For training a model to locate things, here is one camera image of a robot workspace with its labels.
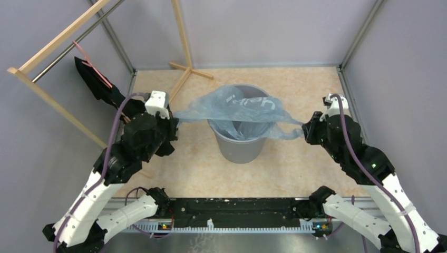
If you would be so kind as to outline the light blue plastic trash bag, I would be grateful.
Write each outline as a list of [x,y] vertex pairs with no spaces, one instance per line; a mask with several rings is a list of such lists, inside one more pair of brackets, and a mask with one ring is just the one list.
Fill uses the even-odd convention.
[[174,113],[179,124],[206,120],[225,137],[247,141],[258,138],[294,140],[304,135],[303,123],[294,119],[279,98],[248,98],[234,85],[224,85],[193,100]]

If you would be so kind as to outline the grey plastic trash bin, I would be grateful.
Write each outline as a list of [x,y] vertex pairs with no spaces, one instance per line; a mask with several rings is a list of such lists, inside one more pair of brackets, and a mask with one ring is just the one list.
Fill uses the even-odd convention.
[[[261,88],[251,84],[235,84],[244,95],[244,98],[267,97],[269,94]],[[216,137],[219,150],[228,161],[244,164],[255,160],[261,153],[266,138],[257,138],[251,140],[234,140],[223,135],[210,125]]]

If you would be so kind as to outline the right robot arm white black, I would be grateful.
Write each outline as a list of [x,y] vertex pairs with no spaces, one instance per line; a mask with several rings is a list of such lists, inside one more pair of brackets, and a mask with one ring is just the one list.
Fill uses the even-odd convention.
[[380,252],[446,252],[446,235],[425,222],[403,190],[388,157],[363,142],[360,125],[350,116],[316,111],[302,129],[305,141],[322,146],[371,196],[384,218],[345,202],[328,187],[320,187],[312,194],[309,210],[313,216],[339,219]]

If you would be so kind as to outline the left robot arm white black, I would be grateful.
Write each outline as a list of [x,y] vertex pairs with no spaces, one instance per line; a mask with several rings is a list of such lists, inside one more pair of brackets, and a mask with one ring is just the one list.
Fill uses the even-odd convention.
[[108,215],[101,212],[114,194],[154,156],[170,155],[177,140],[179,120],[159,113],[137,114],[124,127],[121,139],[105,148],[89,175],[87,183],[68,212],[55,223],[46,225],[43,234],[53,243],[54,252],[99,252],[115,235],[135,222],[169,211],[164,189],[146,190],[142,200]]

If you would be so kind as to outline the black cloth garment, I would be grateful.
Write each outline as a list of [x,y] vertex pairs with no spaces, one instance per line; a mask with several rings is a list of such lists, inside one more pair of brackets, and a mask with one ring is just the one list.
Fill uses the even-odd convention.
[[[125,99],[125,96],[119,91],[119,89],[113,83],[107,85],[106,81],[108,79],[105,77],[100,77],[100,75],[87,63],[86,60],[75,57],[74,61],[79,75],[90,89],[93,96],[97,100],[102,100],[113,106],[115,109],[118,109]],[[127,124],[134,116],[145,111],[146,109],[142,101],[130,99],[121,112],[120,121],[123,124]]]

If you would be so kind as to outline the pink clothes hanger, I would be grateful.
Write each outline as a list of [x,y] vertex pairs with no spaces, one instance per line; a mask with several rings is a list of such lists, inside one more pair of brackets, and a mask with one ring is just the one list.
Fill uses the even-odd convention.
[[97,75],[100,77],[100,79],[103,81],[103,83],[108,87],[108,88],[112,88],[112,84],[109,82],[109,80],[107,78],[105,78],[102,73],[93,65],[89,55],[87,54],[87,52],[83,49],[83,47],[81,47],[79,45],[78,42],[76,41],[72,41],[74,46],[77,48],[77,50],[84,56],[86,62],[87,62],[87,66],[91,67],[96,73]]

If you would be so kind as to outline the metal rack rod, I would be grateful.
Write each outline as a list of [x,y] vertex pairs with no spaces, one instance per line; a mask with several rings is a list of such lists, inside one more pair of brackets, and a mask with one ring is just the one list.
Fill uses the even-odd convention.
[[[112,14],[124,1],[117,1],[109,10],[106,12],[100,10],[102,15],[98,17],[98,19],[87,29],[85,30],[78,38],[75,39],[75,42],[79,43],[83,41],[97,26],[102,25],[104,22],[108,22],[108,16]],[[49,72],[55,65],[57,65],[64,57],[66,57],[70,51],[75,48],[74,42],[70,44],[62,53],[60,53],[46,68],[44,68],[37,76],[32,79],[32,82],[39,81],[47,72]]]

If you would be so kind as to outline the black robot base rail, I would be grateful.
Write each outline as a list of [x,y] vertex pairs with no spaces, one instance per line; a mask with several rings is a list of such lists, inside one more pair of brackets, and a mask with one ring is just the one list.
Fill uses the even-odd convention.
[[175,198],[162,215],[144,226],[156,236],[170,232],[302,232],[316,237],[333,232],[322,201],[311,198]]

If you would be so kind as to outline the aluminium corner frame post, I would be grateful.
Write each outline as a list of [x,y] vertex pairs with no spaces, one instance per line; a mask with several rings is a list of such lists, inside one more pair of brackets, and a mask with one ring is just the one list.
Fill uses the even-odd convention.
[[385,1],[385,0],[376,0],[374,2],[372,9],[370,10],[369,14],[367,15],[365,21],[363,22],[358,33],[356,34],[351,46],[349,47],[346,55],[344,56],[341,64],[339,65],[341,72],[344,71],[347,68],[347,66],[349,65],[355,52],[357,51],[358,47],[360,46],[363,38],[366,36],[368,29],[373,24],[374,20],[376,19],[376,16],[379,14],[380,10],[382,9],[383,5],[386,2],[387,1]]

